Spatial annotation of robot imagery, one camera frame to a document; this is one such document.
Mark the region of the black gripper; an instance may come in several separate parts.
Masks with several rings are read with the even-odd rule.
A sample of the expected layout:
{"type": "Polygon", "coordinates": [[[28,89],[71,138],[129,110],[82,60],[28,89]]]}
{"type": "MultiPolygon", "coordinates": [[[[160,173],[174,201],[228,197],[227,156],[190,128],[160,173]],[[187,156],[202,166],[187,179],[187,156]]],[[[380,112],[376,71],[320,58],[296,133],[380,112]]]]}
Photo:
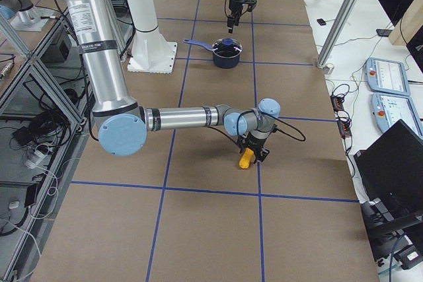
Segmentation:
{"type": "Polygon", "coordinates": [[[229,0],[229,10],[231,15],[227,17],[228,32],[233,32],[233,27],[239,25],[241,15],[252,12],[257,4],[257,0],[229,0]]]}
{"type": "Polygon", "coordinates": [[[258,138],[249,133],[248,135],[238,136],[238,146],[240,148],[240,154],[244,154],[245,149],[251,149],[254,152],[253,163],[263,162],[269,155],[270,151],[265,149],[264,145],[267,138],[258,138]]]}

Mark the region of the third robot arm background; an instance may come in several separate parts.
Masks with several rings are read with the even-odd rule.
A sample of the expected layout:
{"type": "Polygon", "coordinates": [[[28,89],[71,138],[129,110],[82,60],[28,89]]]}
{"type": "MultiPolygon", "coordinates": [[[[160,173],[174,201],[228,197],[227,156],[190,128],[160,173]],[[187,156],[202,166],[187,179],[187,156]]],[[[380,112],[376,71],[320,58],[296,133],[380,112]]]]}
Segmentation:
{"type": "Polygon", "coordinates": [[[17,31],[41,32],[47,20],[32,0],[1,0],[1,15],[17,31]]]}

